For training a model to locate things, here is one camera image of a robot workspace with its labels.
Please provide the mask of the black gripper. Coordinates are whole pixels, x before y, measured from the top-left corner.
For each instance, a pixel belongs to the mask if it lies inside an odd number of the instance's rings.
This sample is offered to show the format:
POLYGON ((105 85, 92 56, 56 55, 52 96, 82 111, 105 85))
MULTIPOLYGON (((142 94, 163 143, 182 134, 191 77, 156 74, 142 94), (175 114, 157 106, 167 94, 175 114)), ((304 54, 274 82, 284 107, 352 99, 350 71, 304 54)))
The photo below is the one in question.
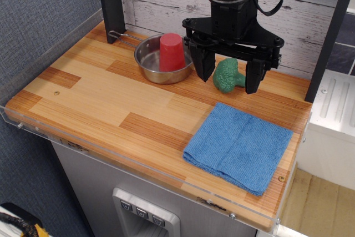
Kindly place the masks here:
POLYGON ((257 13, 274 15, 283 2, 266 12, 258 0, 209 0, 211 16, 187 18, 185 41, 199 78, 206 82, 215 69, 215 54, 247 61, 245 89, 256 93, 267 69, 277 68, 284 40, 265 30, 257 21, 257 13))

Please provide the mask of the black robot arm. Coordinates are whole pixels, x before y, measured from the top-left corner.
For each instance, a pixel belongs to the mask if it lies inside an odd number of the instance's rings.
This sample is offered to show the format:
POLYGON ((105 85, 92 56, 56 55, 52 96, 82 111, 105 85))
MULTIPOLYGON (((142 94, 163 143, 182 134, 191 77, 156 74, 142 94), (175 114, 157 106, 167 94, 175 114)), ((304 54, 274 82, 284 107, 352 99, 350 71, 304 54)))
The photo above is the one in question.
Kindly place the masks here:
POLYGON ((215 55, 221 54, 247 62, 246 93, 256 93, 271 68, 277 68, 284 40, 265 30, 257 21, 258 12, 274 15, 280 1, 271 11, 263 11, 258 0, 209 0, 211 16, 187 18, 182 25, 197 75, 207 81, 215 69, 215 55))

